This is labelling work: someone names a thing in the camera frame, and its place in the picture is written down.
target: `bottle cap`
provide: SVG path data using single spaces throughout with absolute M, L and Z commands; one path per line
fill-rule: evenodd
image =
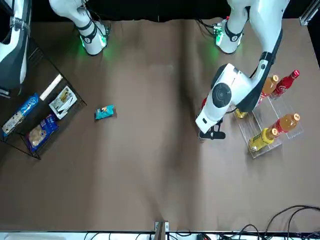
M 299 75 L 300 75 L 299 70 L 294 70 L 294 71 L 291 73 L 291 77 L 293 77 L 294 79 L 296 79 L 297 77 L 299 77 Z
M 272 135 L 277 136 L 278 135 L 278 130 L 276 128 L 272 128 L 271 129 L 271 133 L 272 133 Z
M 294 120 L 299 121 L 300 120 L 300 115 L 298 113 L 295 113 L 293 115 Z
M 273 75 L 273 76 L 272 76 L 272 80 L 273 80 L 274 82 L 278 82 L 278 81 L 279 81 L 279 77 L 278 77 L 277 75 Z

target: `snack package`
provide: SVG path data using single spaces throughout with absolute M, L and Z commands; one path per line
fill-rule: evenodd
M 67 115 L 69 108 L 77 101 L 77 97 L 70 87 L 65 88 L 59 93 L 59 95 L 49 104 L 54 114 L 58 119 L 62 119 Z
M 31 152 L 37 150 L 58 128 L 55 117 L 50 113 L 38 126 L 26 135 L 28 147 Z
M 38 94 L 29 97 L 28 100 L 18 109 L 18 111 L 3 125 L 3 136 L 8 136 L 13 129 L 22 122 L 31 110 L 38 104 Z
M 115 114 L 115 106 L 109 105 L 102 108 L 97 108 L 94 113 L 94 120 L 112 117 Z

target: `brown table surface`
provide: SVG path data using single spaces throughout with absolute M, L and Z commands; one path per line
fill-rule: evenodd
M 270 74 L 300 70 L 286 95 L 304 133 L 255 160 L 232 115 L 222 125 L 225 140 L 201 144 L 190 114 L 219 66 L 255 69 L 261 46 L 249 24 L 232 55 L 192 20 L 114 22 L 108 47 L 94 57 L 70 22 L 33 23 L 32 34 L 88 106 L 40 162 L 0 145 L 1 229 L 147 231 L 165 219 L 171 230 L 251 223 L 263 231 L 286 207 L 320 206 L 319 66 L 298 19 L 283 20 Z M 117 118 L 94 123 L 95 109 L 110 104 Z M 271 230 L 285 230 L 290 213 Z M 319 222 L 319 213 L 305 210 L 291 230 L 314 231 Z

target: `black metal rack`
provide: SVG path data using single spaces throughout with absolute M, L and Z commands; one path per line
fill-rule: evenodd
M 75 114 L 87 104 L 77 93 L 67 78 L 65 78 L 65 76 L 63 76 L 63 74 L 50 61 L 50 59 L 44 55 L 43 51 L 32 38 L 30 39 L 28 46 L 27 67 L 27 77 L 24 81 L 25 85 L 23 85 L 22 93 L 15 99 L 1 99 L 2 101 L 6 101 L 3 104 L 4 108 L 6 108 L 4 111 L 6 114 L 1 116 L 1 126 L 3 126 L 3 124 L 15 114 L 18 108 L 28 99 L 29 96 L 33 95 L 34 93 L 37 93 L 40 96 L 41 93 L 58 75 L 60 75 L 62 79 L 43 101 L 39 98 L 38 104 L 27 116 L 25 116 L 22 122 L 18 124 L 7 137 L 3 136 L 1 127 L 0 142 L 3 142 L 24 154 L 40 160 L 41 155 L 58 138 L 59 133 L 63 132 Z M 61 120 L 57 121 L 59 128 L 53 132 L 37 150 L 32 151 L 28 147 L 26 135 L 50 113 L 55 115 L 49 107 L 49 103 L 51 103 L 57 97 L 57 95 L 65 88 L 65 86 L 68 86 L 73 91 L 77 101 L 70 107 L 67 115 Z

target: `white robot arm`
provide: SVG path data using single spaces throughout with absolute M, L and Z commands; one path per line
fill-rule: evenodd
M 89 55 L 97 55 L 107 46 L 107 30 L 99 21 L 94 21 L 85 8 L 88 0 L 49 0 L 53 11 L 70 19 L 80 33 L 83 47 Z
M 27 72 L 32 1 L 0 0 L 0 5 L 10 16 L 10 30 L 0 42 L 0 96 L 10 98 L 19 94 Z
M 83 7 L 85 0 L 49 2 L 57 15 L 74 22 L 89 55 L 97 55 L 107 46 L 108 32 Z M 26 77 L 32 0 L 0 0 L 0 7 L 10 16 L 10 31 L 5 40 L 0 42 L 0 96 L 11 98 L 20 93 Z
M 242 112 L 255 108 L 282 39 L 282 17 L 289 0 L 228 0 L 228 3 L 231 14 L 228 21 L 221 23 L 222 35 L 217 46 L 225 53 L 234 52 L 250 19 L 263 52 L 252 78 L 230 63 L 218 69 L 206 103 L 195 120 L 203 133 L 222 119 L 230 104 Z

